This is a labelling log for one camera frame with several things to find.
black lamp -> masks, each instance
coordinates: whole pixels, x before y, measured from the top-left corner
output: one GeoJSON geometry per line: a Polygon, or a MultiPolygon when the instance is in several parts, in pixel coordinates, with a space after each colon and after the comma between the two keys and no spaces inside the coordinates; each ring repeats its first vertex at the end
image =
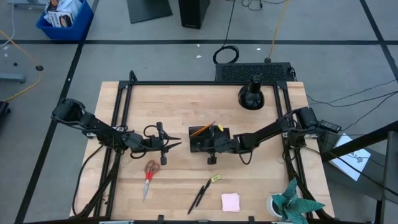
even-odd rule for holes
{"type": "Polygon", "coordinates": [[[239,104],[248,110],[258,110],[264,106],[264,95],[261,92],[261,77],[253,75],[250,83],[239,91],[239,104]]]}

yellow cable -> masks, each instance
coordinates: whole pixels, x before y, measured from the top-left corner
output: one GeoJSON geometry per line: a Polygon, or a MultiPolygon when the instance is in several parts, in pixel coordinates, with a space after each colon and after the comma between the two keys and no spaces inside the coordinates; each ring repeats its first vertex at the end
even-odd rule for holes
{"type": "MultiPolygon", "coordinates": [[[[40,64],[38,63],[38,61],[36,61],[32,56],[30,56],[24,49],[20,48],[20,47],[19,47],[12,39],[10,39],[10,37],[9,37],[7,34],[5,34],[2,30],[0,30],[0,34],[2,34],[3,36],[5,36],[5,38],[7,38],[12,44],[14,44],[14,46],[16,46],[22,53],[24,53],[27,57],[29,57],[29,59],[30,59],[35,65],[40,65],[40,64]]],[[[14,99],[15,97],[17,97],[17,96],[19,96],[19,95],[25,93],[26,91],[30,90],[31,88],[35,87],[37,84],[39,84],[41,78],[42,78],[42,72],[39,72],[39,78],[37,79],[37,81],[36,81],[33,85],[28,86],[26,89],[20,91],[19,93],[15,94],[14,96],[11,96],[11,97],[9,97],[9,98],[3,100],[3,101],[10,101],[10,100],[14,99]]]]}
{"type": "Polygon", "coordinates": [[[282,19],[283,19],[284,15],[285,15],[285,11],[286,11],[286,8],[287,8],[287,5],[289,4],[289,2],[290,2],[290,0],[286,1],[284,9],[282,10],[282,12],[281,12],[281,14],[279,16],[278,24],[276,25],[275,32],[274,32],[274,37],[272,38],[271,50],[269,51],[268,58],[271,58],[272,51],[274,50],[274,43],[275,43],[275,39],[276,39],[276,34],[278,33],[280,22],[282,22],[282,19]]]}

green plant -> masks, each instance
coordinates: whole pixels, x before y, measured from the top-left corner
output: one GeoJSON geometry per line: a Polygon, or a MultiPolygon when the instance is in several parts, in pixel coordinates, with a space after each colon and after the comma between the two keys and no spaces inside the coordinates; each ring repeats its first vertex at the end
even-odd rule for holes
{"type": "Polygon", "coordinates": [[[323,208],[325,205],[313,200],[307,200],[297,197],[297,180],[292,179],[289,186],[282,195],[272,195],[274,203],[282,215],[282,221],[289,219],[294,224],[308,224],[302,213],[312,212],[323,208]]]}

white pot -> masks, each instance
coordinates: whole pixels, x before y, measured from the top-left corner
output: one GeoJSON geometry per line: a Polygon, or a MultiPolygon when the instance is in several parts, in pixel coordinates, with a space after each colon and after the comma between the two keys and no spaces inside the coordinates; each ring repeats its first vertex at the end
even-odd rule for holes
{"type": "Polygon", "coordinates": [[[274,207],[272,206],[273,201],[274,201],[274,200],[272,199],[272,196],[270,195],[270,196],[268,197],[268,199],[267,199],[267,202],[266,202],[267,210],[268,210],[268,212],[269,212],[273,217],[277,217],[277,218],[279,218],[279,219],[282,219],[282,215],[279,215],[279,214],[274,210],[274,207]]]}

pink sticky note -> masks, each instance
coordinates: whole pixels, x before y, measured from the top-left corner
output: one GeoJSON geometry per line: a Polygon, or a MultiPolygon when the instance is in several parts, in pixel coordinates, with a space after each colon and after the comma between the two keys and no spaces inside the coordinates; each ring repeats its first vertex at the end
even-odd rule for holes
{"type": "Polygon", "coordinates": [[[233,194],[221,194],[221,201],[223,203],[223,212],[239,212],[239,195],[233,194]]]}

